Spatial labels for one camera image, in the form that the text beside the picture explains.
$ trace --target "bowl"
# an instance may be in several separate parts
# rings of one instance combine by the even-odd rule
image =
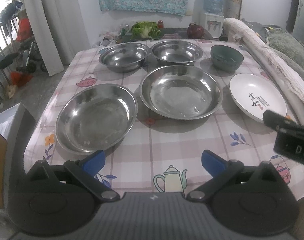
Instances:
[[[89,155],[118,143],[138,113],[136,98],[116,84],[89,87],[72,97],[55,125],[58,143],[68,152]]]
[[[216,68],[227,72],[236,71],[244,60],[241,52],[224,45],[212,46],[211,58]]]
[[[257,122],[263,123],[263,113],[268,109],[286,116],[287,107],[281,93],[263,78],[237,74],[231,78],[229,89],[236,105]]]
[[[161,41],[151,47],[151,54],[161,65],[194,66],[203,56],[202,49],[188,41]]]
[[[117,73],[126,73],[143,66],[150,49],[141,43],[116,45],[99,57],[99,62]]]
[[[162,116],[194,120],[218,110],[223,92],[216,80],[201,69],[170,65],[156,68],[143,78],[140,97]]]

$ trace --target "tablecloth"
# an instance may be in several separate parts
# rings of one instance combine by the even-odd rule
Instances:
[[[80,51],[66,70],[48,105],[46,106],[24,154],[25,171],[37,160],[46,160],[50,165],[60,165],[66,160],[82,156],[66,152],[55,138],[56,119],[66,102],[86,86],[115,83],[130,89],[138,101],[138,115],[132,129],[119,143],[105,151],[98,181],[117,191],[158,192],[173,190],[185,194],[211,179],[201,165],[201,154],[209,149],[220,157],[238,159],[245,165],[258,165],[271,161],[282,170],[284,181],[297,199],[304,196],[304,166],[273,152],[276,132],[246,116],[233,102],[228,84],[238,73],[253,73],[267,81],[266,73],[250,54],[239,44],[222,41],[189,40],[204,51],[195,67],[211,74],[223,88],[220,109],[209,118],[193,121],[178,121],[162,117],[149,110],[139,96],[142,78],[158,67],[156,60],[147,58],[144,66],[130,73],[114,73],[99,63],[99,56],[109,47]],[[142,41],[152,46],[157,41]],[[239,50],[244,61],[235,73],[216,70],[211,62],[213,45],[227,45]],[[177,169],[181,184],[166,180],[168,171]]]

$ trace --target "stainless steel bowl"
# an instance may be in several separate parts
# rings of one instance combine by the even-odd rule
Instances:
[[[76,94],[61,110],[55,125],[59,144],[88,155],[118,143],[131,129],[138,104],[127,88],[101,84]]]
[[[102,53],[99,62],[114,72],[126,73],[142,67],[149,53],[144,44],[123,43]]]
[[[151,47],[151,54],[161,65],[190,65],[201,59],[202,49],[188,41],[161,41]]]
[[[216,80],[193,66],[156,68],[140,84],[140,97],[152,111],[179,120],[200,119],[219,109],[222,88]]]

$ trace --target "metal screw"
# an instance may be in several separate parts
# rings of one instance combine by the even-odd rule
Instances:
[[[115,191],[112,190],[107,190],[102,192],[101,197],[105,198],[105,199],[114,199],[117,196]]]
[[[202,191],[195,190],[195,191],[190,192],[190,197],[193,199],[201,200],[205,197],[205,194]]]

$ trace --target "gray ribbed panel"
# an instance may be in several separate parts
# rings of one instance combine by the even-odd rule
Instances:
[[[36,237],[17,234],[12,240]],[[295,240],[289,234],[257,238],[230,231],[207,207],[186,201],[180,193],[126,193],[103,204],[93,220],[74,233],[40,240]]]

